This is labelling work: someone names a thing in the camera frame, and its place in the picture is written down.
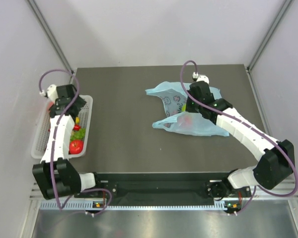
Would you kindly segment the light blue plastic bag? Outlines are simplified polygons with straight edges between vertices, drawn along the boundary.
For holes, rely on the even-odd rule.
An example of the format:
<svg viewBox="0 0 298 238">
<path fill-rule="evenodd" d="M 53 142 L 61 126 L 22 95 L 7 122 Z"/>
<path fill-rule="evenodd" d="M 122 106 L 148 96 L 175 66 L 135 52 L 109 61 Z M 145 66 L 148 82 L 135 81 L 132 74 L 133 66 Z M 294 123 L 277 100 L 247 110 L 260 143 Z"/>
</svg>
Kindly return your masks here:
<svg viewBox="0 0 298 238">
<path fill-rule="evenodd" d="M 192 136 L 229 136 L 226 130 L 203 118 L 201 114 L 181 111 L 182 106 L 186 105 L 187 95 L 180 82 L 165 81 L 155 88 L 145 90 L 145 92 L 148 96 L 156 96 L 162 100 L 166 114 L 166 118 L 152 124 L 153 128 Z M 193 116 L 192 126 L 182 124 L 181 119 L 184 114 Z"/>
</svg>

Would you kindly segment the red fake chili pepper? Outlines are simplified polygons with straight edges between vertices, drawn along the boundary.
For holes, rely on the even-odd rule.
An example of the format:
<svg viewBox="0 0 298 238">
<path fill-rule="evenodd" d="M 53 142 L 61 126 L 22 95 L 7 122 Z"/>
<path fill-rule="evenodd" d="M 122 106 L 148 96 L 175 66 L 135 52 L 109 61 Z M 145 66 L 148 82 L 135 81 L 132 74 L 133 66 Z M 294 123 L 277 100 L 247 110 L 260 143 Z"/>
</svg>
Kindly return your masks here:
<svg viewBox="0 0 298 238">
<path fill-rule="evenodd" d="M 81 129 L 81 127 L 79 126 L 79 124 L 75 124 L 73 127 L 74 131 L 79 131 Z"/>
</svg>

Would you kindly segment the red fake apple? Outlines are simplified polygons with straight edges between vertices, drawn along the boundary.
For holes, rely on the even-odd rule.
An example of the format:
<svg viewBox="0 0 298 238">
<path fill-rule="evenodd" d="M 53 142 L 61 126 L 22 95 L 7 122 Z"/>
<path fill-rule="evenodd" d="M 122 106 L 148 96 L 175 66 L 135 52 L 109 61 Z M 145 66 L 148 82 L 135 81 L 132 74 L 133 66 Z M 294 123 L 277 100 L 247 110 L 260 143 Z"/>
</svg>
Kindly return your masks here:
<svg viewBox="0 0 298 238">
<path fill-rule="evenodd" d="M 70 154 L 79 154 L 83 151 L 84 142 L 82 140 L 73 140 L 69 145 L 69 153 Z"/>
</svg>

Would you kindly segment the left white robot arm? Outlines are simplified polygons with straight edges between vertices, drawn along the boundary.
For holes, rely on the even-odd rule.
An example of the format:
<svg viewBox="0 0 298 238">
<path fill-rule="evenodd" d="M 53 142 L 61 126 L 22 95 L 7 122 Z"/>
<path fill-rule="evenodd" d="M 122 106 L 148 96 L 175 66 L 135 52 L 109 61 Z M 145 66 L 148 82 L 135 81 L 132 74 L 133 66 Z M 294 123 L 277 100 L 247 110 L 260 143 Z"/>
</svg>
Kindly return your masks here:
<svg viewBox="0 0 298 238">
<path fill-rule="evenodd" d="M 82 137 L 82 151 L 86 152 L 86 143 L 91 121 L 93 98 L 78 95 L 74 85 L 50 85 L 43 91 L 52 105 L 49 108 L 49 138 L 40 163 L 32 168 L 35 181 L 45 199 L 70 196 L 86 190 L 91 196 L 99 196 L 103 185 L 93 173 L 80 174 L 69 162 L 76 155 L 70 151 L 75 140 L 75 120 L 81 118 L 85 134 Z"/>
</svg>

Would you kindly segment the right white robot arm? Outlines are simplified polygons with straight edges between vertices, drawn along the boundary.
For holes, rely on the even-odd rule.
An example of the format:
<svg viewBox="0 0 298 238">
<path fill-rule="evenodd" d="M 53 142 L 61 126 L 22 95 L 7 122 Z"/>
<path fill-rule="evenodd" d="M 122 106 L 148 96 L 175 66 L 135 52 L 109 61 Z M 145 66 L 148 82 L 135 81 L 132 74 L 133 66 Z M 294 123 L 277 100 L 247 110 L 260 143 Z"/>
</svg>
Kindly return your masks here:
<svg viewBox="0 0 298 238">
<path fill-rule="evenodd" d="M 222 191 L 234 196 L 240 188 L 260 186 L 266 191 L 294 173 L 295 149 L 289 140 L 279 141 L 250 124 L 227 100 L 215 99 L 208 83 L 196 81 L 189 86 L 186 111 L 200 113 L 226 130 L 243 144 L 257 160 L 257 165 L 232 171 L 222 183 Z"/>
</svg>

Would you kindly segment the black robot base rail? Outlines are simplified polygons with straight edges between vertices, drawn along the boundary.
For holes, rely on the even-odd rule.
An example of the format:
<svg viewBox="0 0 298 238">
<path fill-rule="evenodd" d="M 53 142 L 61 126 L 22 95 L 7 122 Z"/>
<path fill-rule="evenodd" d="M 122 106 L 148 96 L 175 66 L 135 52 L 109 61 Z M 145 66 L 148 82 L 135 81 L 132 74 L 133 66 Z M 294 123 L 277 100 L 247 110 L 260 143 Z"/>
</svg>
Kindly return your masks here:
<svg viewBox="0 0 298 238">
<path fill-rule="evenodd" d="M 111 205 L 210 205 L 220 198 L 249 198 L 250 188 L 221 185 L 227 172 L 98 173 L 98 188 L 112 193 Z"/>
</svg>

